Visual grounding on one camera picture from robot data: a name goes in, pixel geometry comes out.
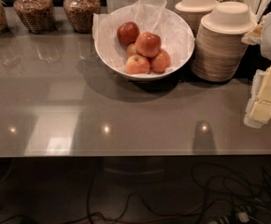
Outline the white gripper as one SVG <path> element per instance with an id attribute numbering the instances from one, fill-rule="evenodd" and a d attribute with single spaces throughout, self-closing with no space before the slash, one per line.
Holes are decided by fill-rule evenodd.
<path id="1" fill-rule="evenodd" d="M 257 24 L 246 32 L 241 41 L 247 45 L 260 45 L 264 25 Z M 251 128 L 262 128 L 271 120 L 271 65 L 265 70 L 257 70 L 252 81 L 251 97 L 249 99 L 244 124 Z"/>

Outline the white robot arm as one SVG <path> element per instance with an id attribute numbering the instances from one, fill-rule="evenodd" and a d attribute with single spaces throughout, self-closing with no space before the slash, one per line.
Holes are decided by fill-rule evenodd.
<path id="1" fill-rule="evenodd" d="M 261 55 L 271 61 L 271 12 L 265 16 L 258 29 L 261 30 L 260 37 L 248 34 L 246 38 L 258 42 Z M 244 123 L 252 128 L 261 128 L 271 120 L 271 65 L 265 71 L 256 71 L 250 93 Z"/>

